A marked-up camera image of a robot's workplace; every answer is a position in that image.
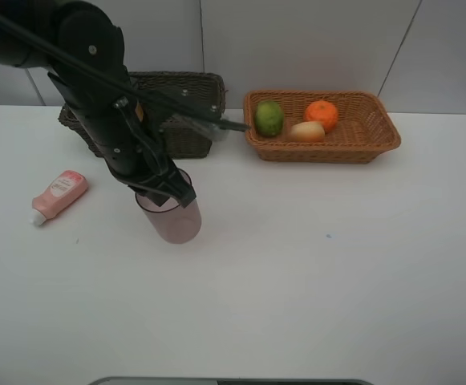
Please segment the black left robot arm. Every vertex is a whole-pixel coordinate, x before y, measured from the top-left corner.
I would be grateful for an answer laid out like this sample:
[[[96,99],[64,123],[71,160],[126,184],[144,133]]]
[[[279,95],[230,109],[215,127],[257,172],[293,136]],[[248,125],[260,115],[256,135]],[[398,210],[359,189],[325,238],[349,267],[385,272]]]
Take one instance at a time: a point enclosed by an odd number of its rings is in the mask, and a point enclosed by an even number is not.
[[[191,204],[195,191],[161,135],[173,116],[206,119],[196,104],[132,85],[122,30],[85,1],[0,1],[0,64],[47,71],[110,173],[158,205]]]

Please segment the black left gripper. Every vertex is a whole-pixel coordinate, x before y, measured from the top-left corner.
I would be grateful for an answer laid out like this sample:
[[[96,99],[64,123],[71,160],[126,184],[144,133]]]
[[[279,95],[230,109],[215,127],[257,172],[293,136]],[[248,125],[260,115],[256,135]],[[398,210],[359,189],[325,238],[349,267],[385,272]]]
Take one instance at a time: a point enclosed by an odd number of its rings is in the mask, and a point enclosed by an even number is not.
[[[74,100],[66,105],[111,174],[135,193],[138,205],[161,207],[171,197],[186,208],[196,200],[191,177],[176,168],[156,135],[145,127],[134,99],[122,96],[104,107]]]

